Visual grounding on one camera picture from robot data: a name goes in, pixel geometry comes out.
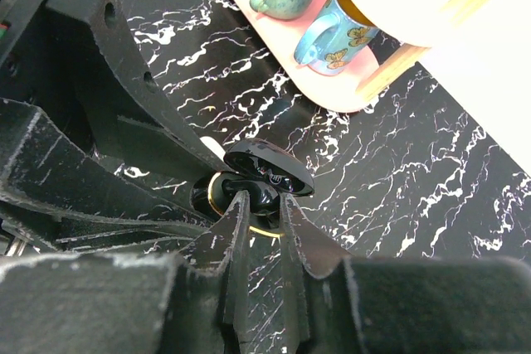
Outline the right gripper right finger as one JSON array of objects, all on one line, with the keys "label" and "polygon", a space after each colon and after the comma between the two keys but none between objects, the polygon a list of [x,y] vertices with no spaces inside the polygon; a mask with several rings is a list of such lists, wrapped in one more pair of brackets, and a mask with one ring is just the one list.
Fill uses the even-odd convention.
[{"label": "right gripper right finger", "polygon": [[291,353],[527,353],[530,268],[508,257],[364,258],[280,199]]}]

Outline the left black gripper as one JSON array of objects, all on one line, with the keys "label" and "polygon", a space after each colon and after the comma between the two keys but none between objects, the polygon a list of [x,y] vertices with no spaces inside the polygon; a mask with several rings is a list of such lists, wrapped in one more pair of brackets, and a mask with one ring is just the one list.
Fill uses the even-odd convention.
[{"label": "left black gripper", "polygon": [[120,0],[1,0],[1,153],[41,109],[81,150],[194,182],[227,165],[155,82]]}]

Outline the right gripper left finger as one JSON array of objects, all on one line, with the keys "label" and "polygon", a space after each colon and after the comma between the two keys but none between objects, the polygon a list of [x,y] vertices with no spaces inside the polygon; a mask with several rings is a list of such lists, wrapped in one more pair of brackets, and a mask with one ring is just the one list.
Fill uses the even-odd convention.
[{"label": "right gripper left finger", "polygon": [[237,353],[250,196],[182,252],[1,262],[4,353]]}]

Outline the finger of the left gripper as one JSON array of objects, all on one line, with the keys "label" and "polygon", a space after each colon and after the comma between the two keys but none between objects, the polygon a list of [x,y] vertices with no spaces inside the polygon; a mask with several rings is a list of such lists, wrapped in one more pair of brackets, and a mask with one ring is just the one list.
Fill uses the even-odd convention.
[{"label": "finger of the left gripper", "polygon": [[213,222],[115,176],[38,107],[1,101],[1,223],[47,250],[196,238]]}]

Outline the beige earbud charging case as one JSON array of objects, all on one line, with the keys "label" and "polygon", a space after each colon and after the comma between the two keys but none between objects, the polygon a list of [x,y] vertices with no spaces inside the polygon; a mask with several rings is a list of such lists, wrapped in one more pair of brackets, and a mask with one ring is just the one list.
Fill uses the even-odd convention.
[{"label": "beige earbud charging case", "polygon": [[210,151],[212,151],[218,158],[223,160],[226,152],[223,146],[216,139],[210,136],[202,136],[200,139]]}]

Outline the black earbud charging case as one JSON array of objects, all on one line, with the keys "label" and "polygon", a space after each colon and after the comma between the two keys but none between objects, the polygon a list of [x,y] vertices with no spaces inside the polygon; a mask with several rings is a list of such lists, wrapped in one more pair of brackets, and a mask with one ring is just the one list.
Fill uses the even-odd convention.
[{"label": "black earbud charging case", "polygon": [[280,195],[310,196],[314,179],[306,166],[284,149],[260,138],[235,143],[223,155],[231,169],[214,172],[192,187],[193,208],[211,218],[223,216],[234,196],[246,191],[254,219],[250,230],[280,237]]}]

